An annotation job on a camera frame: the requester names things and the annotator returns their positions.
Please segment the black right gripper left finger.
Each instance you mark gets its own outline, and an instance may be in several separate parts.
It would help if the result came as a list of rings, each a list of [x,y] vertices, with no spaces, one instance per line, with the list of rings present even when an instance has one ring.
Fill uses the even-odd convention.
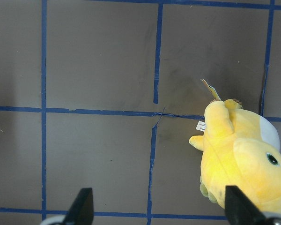
[[[91,225],[93,220],[94,203],[92,188],[82,188],[63,219],[62,224]]]

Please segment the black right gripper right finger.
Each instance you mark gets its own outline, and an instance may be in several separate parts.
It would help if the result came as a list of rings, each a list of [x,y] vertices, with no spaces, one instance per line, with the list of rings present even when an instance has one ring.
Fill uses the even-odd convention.
[[[238,186],[225,188],[225,216],[230,225],[264,225],[266,216]]]

